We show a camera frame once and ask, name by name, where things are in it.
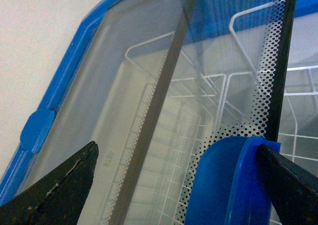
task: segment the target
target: blue trim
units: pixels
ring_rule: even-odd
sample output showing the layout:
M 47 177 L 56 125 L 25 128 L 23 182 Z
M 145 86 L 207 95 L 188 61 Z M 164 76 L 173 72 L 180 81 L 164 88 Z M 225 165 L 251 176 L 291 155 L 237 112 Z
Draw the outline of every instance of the blue trim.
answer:
M 38 107 L 38 111 L 42 109 L 49 109 L 55 113 L 59 111 L 60 105 L 62 104 L 67 91 L 72 84 L 74 76 L 84 58 L 85 52 L 92 41 L 92 38 L 95 34 L 95 29 L 100 25 L 108 8 L 117 1 L 118 0 L 102 0 L 82 20 L 55 75 L 53 76 L 47 91 L 42 98 L 42 101 Z M 52 118 L 52 113 L 49 113 L 49 115 L 46 116 L 48 116 L 47 122 L 53 123 L 54 118 Z M 22 133 L 21 136 L 23 140 L 27 140 L 27 146 L 20 143 L 4 176 L 1 179 L 0 206 L 12 199 L 18 187 L 21 187 L 21 182 L 25 181 L 23 179 L 28 175 L 26 174 L 28 173 L 26 172 L 26 169 L 30 167 L 29 162 L 41 149 L 46 139 L 46 135 L 43 135 L 50 130 L 51 125 L 48 127 L 50 123 L 45 123 L 46 128 L 43 131 L 41 128 L 37 127 L 38 133 L 39 131 L 44 133 L 40 133 L 41 136 L 38 141 L 33 138 L 33 142 L 37 142 L 36 147 L 34 147 L 35 145 L 31 145 L 32 140 L 27 140 L 26 136 L 32 133 L 32 129 L 35 124 L 28 122 L 26 123 L 23 131 L 28 131 L 28 133 Z

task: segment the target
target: blue plastic frame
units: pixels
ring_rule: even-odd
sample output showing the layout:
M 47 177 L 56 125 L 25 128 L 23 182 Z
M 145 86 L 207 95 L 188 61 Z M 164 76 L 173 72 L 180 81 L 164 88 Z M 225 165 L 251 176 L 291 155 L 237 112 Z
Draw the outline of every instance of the blue plastic frame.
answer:
M 20 144 L 0 182 L 0 206 L 12 199 L 27 177 L 53 125 L 85 53 L 109 7 L 119 0 L 102 0 L 82 20 L 43 99 L 21 133 Z M 295 16 L 318 12 L 318 0 L 298 0 Z

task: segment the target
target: wire grid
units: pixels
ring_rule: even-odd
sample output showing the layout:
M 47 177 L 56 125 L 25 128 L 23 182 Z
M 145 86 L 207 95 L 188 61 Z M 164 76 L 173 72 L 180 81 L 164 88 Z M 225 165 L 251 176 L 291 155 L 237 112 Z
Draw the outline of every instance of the wire grid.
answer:
M 203 83 L 205 80 L 210 80 L 210 77 L 202 79 Z M 204 89 L 200 88 L 200 94 L 193 95 L 191 89 L 187 87 L 187 82 L 196 82 L 201 83 L 197 78 L 188 78 L 182 80 L 173 80 L 176 84 L 172 83 L 168 92 L 168 104 L 178 105 L 178 113 L 173 116 L 173 113 L 169 112 L 169 108 L 163 106 L 160 118 L 158 121 L 157 128 L 171 127 L 167 125 L 167 117 L 170 118 L 168 123 L 173 122 L 174 126 L 172 129 L 172 135 L 168 141 L 165 143 L 169 146 L 168 153 L 165 154 L 165 157 L 162 156 L 162 152 L 158 151 L 158 141 L 162 140 L 162 133 L 158 133 L 157 129 L 154 133 L 152 143 L 150 145 L 147 158 L 153 163 L 156 163 L 155 160 L 160 160 L 165 163 L 165 166 L 162 167 L 160 172 L 154 172 L 151 169 L 151 166 L 147 165 L 145 162 L 141 177 L 143 175 L 152 176 L 154 180 L 157 180 L 158 183 L 153 188 L 145 188 L 142 186 L 141 180 L 139 181 L 136 191 L 151 191 L 152 199 L 151 202 L 147 204 L 138 203 L 138 194 L 136 194 L 131 202 L 130 212 L 128 212 L 126 218 L 126 224 L 166 224 L 167 221 L 170 221 L 171 224 L 174 220 L 175 210 L 178 207 L 180 196 L 184 189 L 187 189 L 186 185 L 182 185 L 186 175 L 189 173 L 187 171 L 187 165 L 191 158 L 195 155 L 192 153 L 192 148 L 195 144 L 202 143 L 202 132 L 211 131 L 211 125 L 213 118 L 209 113 L 209 110 L 200 104 L 201 109 L 205 112 L 206 117 L 203 119 L 202 115 L 198 115 L 197 112 L 191 109 L 191 103 L 189 103 L 189 98 L 198 98 L 205 97 L 210 98 L 216 95 L 207 93 Z M 180 94 L 180 87 L 183 89 L 183 93 Z M 140 211 L 146 211 L 147 213 L 138 213 L 138 219 L 133 218 L 134 208 L 138 208 Z

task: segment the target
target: wire rack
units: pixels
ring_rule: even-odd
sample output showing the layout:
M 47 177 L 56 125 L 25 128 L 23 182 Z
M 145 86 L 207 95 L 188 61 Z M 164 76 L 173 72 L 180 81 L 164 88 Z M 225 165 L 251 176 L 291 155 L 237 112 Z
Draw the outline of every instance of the wire rack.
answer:
M 196 166 L 200 159 L 195 149 L 204 143 L 211 144 L 210 135 L 220 128 L 224 112 L 243 129 L 244 125 L 252 124 L 244 109 L 236 107 L 228 97 L 229 88 L 236 80 L 250 80 L 255 85 L 255 88 L 250 89 L 252 91 L 261 88 L 255 74 L 256 67 L 233 25 L 238 17 L 271 5 L 273 3 L 239 12 L 230 21 L 229 30 L 248 62 L 249 71 L 204 75 L 190 56 L 181 51 L 180 58 L 193 69 L 193 76 L 174 76 L 170 83 L 125 224 L 183 224 Z M 144 67 L 129 58 L 129 51 L 173 34 L 174 32 L 170 32 L 131 47 L 125 55 L 126 59 L 144 70 Z M 184 67 L 179 61 L 176 70 Z M 318 111 L 317 74 L 317 65 L 288 68 L 279 132 L 281 154 L 315 176 L 318 176 L 318 147 L 315 146 L 318 134 L 308 128 L 318 125 L 318 119 L 313 117 Z M 139 125 L 144 117 L 142 112 L 146 98 L 153 87 L 151 83 L 145 85 L 100 224 L 106 224 L 103 222 L 106 219 L 103 218 L 111 215 L 118 187 L 129 164 L 128 158 L 131 157 L 129 146 L 136 140 L 136 125 Z M 259 135 L 260 130 L 257 127 L 250 130 L 249 135 Z M 272 225 L 281 224 L 274 209 L 270 222 Z

